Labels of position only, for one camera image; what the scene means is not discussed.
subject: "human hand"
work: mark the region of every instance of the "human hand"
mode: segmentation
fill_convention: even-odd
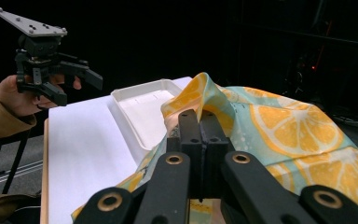
[[[19,93],[17,90],[17,75],[12,75],[0,83],[0,102],[1,104],[16,117],[24,117],[41,111],[42,108],[52,108],[57,106],[45,96],[39,98],[30,91]],[[64,75],[55,75],[50,77],[50,83],[62,90],[59,84],[64,83]],[[81,89],[81,82],[75,77],[73,87],[76,90]]]

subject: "robotic arm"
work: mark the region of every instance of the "robotic arm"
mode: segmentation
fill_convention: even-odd
[[[32,21],[2,8],[0,17],[23,32],[15,57],[19,92],[32,91],[56,105],[67,105],[66,94],[49,82],[49,77],[55,74],[64,74],[65,83],[72,83],[77,76],[98,90],[102,89],[103,77],[90,70],[87,61],[57,52],[61,39],[68,34],[65,28]],[[25,75],[32,76],[33,81],[26,82]]]

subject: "white table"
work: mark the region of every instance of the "white table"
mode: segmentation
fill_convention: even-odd
[[[173,82],[184,88],[191,80]],[[111,95],[55,107],[45,121],[41,223],[71,224],[71,214],[138,167],[115,119]]]

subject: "patterned cloth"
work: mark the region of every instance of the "patterned cloth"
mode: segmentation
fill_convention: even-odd
[[[162,105],[167,136],[178,114],[190,108],[199,120],[202,110],[215,113],[235,149],[256,156],[284,188],[300,194],[306,186],[324,185],[358,204],[358,149],[317,106],[247,87],[223,88],[200,73]],[[148,181],[165,151],[166,138],[118,187],[133,191]],[[190,221],[224,223],[219,201],[191,200]]]

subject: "plastic tray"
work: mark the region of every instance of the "plastic tray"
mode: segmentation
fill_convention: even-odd
[[[161,105],[181,91],[169,79],[112,91],[114,104],[120,113],[115,119],[135,161],[139,162],[166,134]]]

